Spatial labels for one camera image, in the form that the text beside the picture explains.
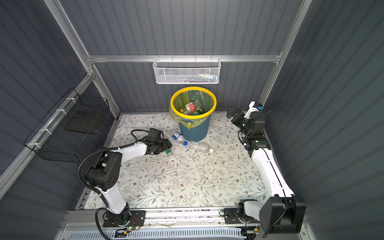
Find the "clear bottle blue label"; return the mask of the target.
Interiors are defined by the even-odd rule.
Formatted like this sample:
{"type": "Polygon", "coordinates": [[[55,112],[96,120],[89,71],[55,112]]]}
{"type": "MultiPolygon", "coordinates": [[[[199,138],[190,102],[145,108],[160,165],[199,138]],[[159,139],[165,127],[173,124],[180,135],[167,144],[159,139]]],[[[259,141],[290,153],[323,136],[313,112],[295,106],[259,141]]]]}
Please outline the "clear bottle blue label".
{"type": "Polygon", "coordinates": [[[172,135],[173,139],[178,143],[178,144],[181,144],[183,146],[187,146],[188,145],[188,142],[187,140],[185,139],[185,137],[179,133],[179,132],[174,132],[174,134],[172,135]]]}

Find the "clear bottle white cap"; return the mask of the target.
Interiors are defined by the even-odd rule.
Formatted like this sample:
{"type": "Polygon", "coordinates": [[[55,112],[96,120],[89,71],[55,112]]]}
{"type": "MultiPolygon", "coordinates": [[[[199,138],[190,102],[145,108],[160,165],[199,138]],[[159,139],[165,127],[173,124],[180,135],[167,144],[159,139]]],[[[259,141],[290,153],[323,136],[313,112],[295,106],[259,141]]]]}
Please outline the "clear bottle white cap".
{"type": "Polygon", "coordinates": [[[189,149],[197,151],[199,153],[210,153],[211,154],[214,152],[214,149],[209,144],[202,143],[202,142],[190,141],[187,144],[187,147],[189,149]]]}

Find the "clear bottle pink label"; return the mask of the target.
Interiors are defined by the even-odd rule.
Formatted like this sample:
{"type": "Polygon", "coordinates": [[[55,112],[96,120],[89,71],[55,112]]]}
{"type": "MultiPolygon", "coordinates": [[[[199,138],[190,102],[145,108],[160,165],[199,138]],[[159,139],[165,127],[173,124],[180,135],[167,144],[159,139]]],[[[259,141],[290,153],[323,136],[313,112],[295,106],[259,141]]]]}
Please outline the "clear bottle pink label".
{"type": "Polygon", "coordinates": [[[190,115],[191,112],[195,111],[196,109],[202,109],[201,103],[199,101],[187,103],[185,107],[181,109],[181,112],[183,112],[183,114],[190,115]]]}

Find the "green bottle yellow cap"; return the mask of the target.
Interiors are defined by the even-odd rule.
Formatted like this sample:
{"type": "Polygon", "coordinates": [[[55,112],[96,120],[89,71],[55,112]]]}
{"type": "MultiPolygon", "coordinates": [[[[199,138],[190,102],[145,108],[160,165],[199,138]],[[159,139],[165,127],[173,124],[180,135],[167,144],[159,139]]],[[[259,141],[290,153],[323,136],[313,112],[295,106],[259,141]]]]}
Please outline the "green bottle yellow cap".
{"type": "Polygon", "coordinates": [[[196,109],[195,111],[191,112],[192,116],[198,116],[198,115],[201,115],[201,114],[203,114],[203,110],[202,109],[196,109]]]}

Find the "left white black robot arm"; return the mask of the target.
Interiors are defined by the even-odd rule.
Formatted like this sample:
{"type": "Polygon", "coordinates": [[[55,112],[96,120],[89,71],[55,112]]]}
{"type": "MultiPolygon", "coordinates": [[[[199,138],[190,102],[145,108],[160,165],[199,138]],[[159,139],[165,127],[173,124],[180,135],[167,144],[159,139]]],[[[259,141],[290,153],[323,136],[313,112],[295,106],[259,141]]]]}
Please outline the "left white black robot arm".
{"type": "Polygon", "coordinates": [[[133,143],[97,150],[86,157],[77,170],[79,182],[101,197],[110,219],[120,225],[131,219],[130,207],[117,186],[121,165],[136,157],[158,155],[172,147],[164,132],[154,128],[132,130],[131,136],[133,143]]]}

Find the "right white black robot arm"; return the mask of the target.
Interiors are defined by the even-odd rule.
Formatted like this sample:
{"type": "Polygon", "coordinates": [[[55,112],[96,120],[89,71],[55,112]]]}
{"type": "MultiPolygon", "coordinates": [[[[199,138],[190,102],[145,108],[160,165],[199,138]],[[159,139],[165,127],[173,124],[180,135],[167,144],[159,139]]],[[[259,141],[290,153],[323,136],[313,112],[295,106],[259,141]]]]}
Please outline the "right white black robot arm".
{"type": "Polygon", "coordinates": [[[262,107],[251,106],[247,113],[228,109],[227,118],[239,128],[238,137],[256,164],[266,187],[266,202],[240,200],[235,209],[224,209],[226,224],[258,224],[262,238],[270,234],[298,234],[304,220],[306,204],[297,197],[281,174],[264,132],[262,107]]]}

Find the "yellow plastic bin liner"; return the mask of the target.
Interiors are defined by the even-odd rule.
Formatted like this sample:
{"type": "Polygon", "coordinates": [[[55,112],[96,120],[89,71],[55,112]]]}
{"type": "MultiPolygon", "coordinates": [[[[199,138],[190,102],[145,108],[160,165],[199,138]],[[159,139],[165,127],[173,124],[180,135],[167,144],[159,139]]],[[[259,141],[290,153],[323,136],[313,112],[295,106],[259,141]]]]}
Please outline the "yellow plastic bin liner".
{"type": "Polygon", "coordinates": [[[216,96],[209,90],[202,87],[186,87],[173,94],[170,101],[171,118],[186,127],[192,129],[208,121],[208,118],[215,111],[217,106],[216,96]],[[199,101],[203,114],[198,116],[186,115],[181,112],[187,103],[199,101]]]}

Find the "teal bin with yellow rim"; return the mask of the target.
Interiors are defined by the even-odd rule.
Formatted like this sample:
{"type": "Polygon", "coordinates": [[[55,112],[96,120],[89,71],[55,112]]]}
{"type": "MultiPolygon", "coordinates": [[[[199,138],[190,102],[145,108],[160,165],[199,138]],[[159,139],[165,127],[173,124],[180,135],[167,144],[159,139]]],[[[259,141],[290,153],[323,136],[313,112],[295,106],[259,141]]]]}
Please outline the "teal bin with yellow rim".
{"type": "Polygon", "coordinates": [[[210,125],[211,114],[216,110],[216,96],[202,87],[186,87],[173,94],[169,111],[179,124],[181,134],[188,141],[203,140],[210,125]]]}

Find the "items in white basket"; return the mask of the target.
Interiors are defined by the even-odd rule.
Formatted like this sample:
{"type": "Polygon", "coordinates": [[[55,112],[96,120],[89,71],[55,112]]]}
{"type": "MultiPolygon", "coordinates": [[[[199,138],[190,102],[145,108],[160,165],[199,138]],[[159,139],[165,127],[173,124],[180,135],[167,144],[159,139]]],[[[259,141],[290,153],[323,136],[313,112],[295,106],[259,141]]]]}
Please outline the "items in white basket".
{"type": "Polygon", "coordinates": [[[177,81],[184,83],[209,83],[209,84],[217,84],[219,82],[218,75],[212,74],[198,74],[198,75],[190,75],[184,76],[177,81]]]}

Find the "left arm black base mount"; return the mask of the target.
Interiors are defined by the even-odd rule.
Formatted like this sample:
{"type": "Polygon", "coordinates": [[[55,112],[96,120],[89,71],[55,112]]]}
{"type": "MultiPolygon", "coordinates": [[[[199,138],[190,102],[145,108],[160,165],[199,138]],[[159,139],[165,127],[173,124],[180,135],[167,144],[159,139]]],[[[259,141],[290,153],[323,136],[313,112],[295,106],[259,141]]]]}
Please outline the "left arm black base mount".
{"type": "Polygon", "coordinates": [[[146,218],[146,211],[124,210],[121,214],[113,214],[106,211],[103,214],[104,228],[135,228],[142,227],[146,218]]]}

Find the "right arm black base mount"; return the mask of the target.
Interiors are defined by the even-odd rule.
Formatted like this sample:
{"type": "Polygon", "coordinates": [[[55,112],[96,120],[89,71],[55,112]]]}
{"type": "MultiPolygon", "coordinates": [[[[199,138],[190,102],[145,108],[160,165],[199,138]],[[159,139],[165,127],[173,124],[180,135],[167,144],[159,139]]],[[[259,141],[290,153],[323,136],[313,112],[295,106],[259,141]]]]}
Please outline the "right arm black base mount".
{"type": "Polygon", "coordinates": [[[247,216],[241,207],[224,208],[223,216],[227,225],[260,223],[258,220],[247,216]]]}

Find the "aluminium rail at front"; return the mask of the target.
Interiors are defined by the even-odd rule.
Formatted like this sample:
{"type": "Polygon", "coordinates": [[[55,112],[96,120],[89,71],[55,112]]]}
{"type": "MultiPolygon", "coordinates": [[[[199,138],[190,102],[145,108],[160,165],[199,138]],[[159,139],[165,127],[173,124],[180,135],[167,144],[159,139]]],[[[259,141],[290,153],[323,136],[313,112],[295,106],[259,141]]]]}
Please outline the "aluminium rail at front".
{"type": "Polygon", "coordinates": [[[131,211],[146,211],[146,218],[142,228],[181,228],[181,227],[226,227],[226,226],[258,226],[259,224],[227,225],[223,216],[224,208],[230,207],[195,207],[195,208],[146,208],[130,209],[131,211]]]}

